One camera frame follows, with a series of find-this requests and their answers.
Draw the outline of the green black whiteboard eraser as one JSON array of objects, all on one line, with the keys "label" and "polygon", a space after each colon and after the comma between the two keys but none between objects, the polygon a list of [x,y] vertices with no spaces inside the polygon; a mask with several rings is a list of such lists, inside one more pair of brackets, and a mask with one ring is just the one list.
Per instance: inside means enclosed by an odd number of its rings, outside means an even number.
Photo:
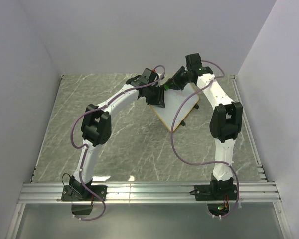
[{"label": "green black whiteboard eraser", "polygon": [[164,89],[165,90],[168,90],[168,89],[171,89],[172,88],[172,83],[165,83],[164,84]]}]

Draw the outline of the small whiteboard with yellow frame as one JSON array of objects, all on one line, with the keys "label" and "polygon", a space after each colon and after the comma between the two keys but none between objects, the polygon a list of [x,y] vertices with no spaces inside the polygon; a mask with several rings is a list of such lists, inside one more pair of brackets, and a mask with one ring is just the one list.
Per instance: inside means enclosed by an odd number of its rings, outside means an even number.
[{"label": "small whiteboard with yellow frame", "polygon": [[[169,132],[171,132],[172,122],[178,108],[185,101],[185,99],[194,92],[195,86],[192,83],[189,83],[184,87],[183,90],[169,89],[164,92],[165,108],[150,105],[151,109],[155,112]],[[180,126],[181,121],[187,117],[194,105],[198,103],[199,99],[200,98],[198,95],[194,95],[183,105],[179,114],[177,115],[173,131]]]}]

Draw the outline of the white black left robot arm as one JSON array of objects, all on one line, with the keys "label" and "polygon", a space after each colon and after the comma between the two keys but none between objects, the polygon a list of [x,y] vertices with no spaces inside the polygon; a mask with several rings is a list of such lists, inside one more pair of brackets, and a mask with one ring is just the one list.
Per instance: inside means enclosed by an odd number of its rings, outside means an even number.
[{"label": "white black left robot arm", "polygon": [[112,119],[130,103],[144,97],[149,104],[164,106],[164,89],[159,81],[165,74],[158,74],[155,69],[145,68],[143,73],[128,79],[113,96],[104,102],[89,104],[85,112],[77,118],[81,121],[82,145],[71,144],[75,149],[81,149],[78,166],[69,178],[69,188],[66,193],[74,195],[78,200],[88,200],[95,196],[100,199],[92,189],[93,169],[102,146],[110,139],[112,134]]}]

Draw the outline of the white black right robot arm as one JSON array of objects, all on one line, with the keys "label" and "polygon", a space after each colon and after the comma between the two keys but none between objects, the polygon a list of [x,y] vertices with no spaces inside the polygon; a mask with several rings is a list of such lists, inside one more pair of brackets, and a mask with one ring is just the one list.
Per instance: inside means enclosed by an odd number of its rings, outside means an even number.
[{"label": "white black right robot arm", "polygon": [[195,187],[194,191],[206,201],[237,200],[239,181],[232,163],[234,145],[242,128],[243,106],[222,89],[210,67],[203,66],[198,53],[189,54],[185,59],[186,66],[181,67],[166,85],[170,89],[179,90],[188,83],[194,83],[213,108],[209,124],[211,136],[215,140],[212,179],[209,186]]}]

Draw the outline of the black whiteboard stand feet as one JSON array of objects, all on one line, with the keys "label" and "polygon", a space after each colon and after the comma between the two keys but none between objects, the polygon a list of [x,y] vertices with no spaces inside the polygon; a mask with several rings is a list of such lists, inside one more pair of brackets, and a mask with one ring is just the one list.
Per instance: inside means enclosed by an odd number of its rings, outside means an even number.
[{"label": "black whiteboard stand feet", "polygon": [[[199,109],[199,104],[198,103],[196,103],[195,105],[194,105],[194,107],[193,107],[194,109]],[[184,120],[182,120],[181,121],[181,123],[180,123],[180,125],[181,126],[186,126],[186,123],[185,123],[185,121]]]}]

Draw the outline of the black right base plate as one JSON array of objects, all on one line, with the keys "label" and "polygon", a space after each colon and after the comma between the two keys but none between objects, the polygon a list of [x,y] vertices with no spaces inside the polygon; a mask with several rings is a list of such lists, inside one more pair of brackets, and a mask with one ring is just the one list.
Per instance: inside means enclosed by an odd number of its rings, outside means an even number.
[{"label": "black right base plate", "polygon": [[236,200],[238,189],[236,185],[194,185],[194,189],[189,193],[195,196],[197,201],[224,201]]}]

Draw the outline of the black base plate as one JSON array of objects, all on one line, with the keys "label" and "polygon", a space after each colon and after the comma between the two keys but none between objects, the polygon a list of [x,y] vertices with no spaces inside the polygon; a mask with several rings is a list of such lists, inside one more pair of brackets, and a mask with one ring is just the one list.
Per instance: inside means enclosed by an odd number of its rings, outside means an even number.
[{"label": "black base plate", "polygon": [[194,189],[189,193],[195,196],[197,201],[224,201],[236,200],[238,189],[236,185],[194,185]]},{"label": "black base plate", "polygon": [[[107,186],[105,185],[92,185],[90,190],[97,194],[103,201],[106,199]],[[70,185],[65,185],[63,188],[61,201],[63,202],[79,202],[79,201],[100,201],[97,197],[83,188],[83,193],[80,194],[74,190]]]}]

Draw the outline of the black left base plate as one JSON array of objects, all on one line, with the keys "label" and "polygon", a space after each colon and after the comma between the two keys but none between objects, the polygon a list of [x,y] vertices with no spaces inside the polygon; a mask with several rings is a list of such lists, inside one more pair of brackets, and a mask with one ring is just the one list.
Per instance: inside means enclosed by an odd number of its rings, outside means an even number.
[{"label": "black left base plate", "polygon": [[[105,185],[92,185],[90,190],[97,194],[103,201],[106,199],[107,186]],[[74,190],[70,185],[65,185],[63,188],[61,201],[63,202],[79,202],[79,201],[100,201],[97,197],[83,188],[83,193],[80,194]]]}]

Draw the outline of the aluminium mounting rail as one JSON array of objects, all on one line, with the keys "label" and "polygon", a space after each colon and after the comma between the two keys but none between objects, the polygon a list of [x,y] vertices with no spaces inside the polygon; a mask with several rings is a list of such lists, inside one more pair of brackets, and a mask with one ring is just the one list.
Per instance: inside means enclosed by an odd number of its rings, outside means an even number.
[{"label": "aluminium mounting rail", "polygon": [[[190,195],[195,182],[105,182],[108,204],[188,204],[197,203]],[[18,198],[20,204],[88,204],[88,201],[63,201],[62,183],[24,184]],[[278,190],[272,182],[240,184],[240,202],[280,202]]]}]

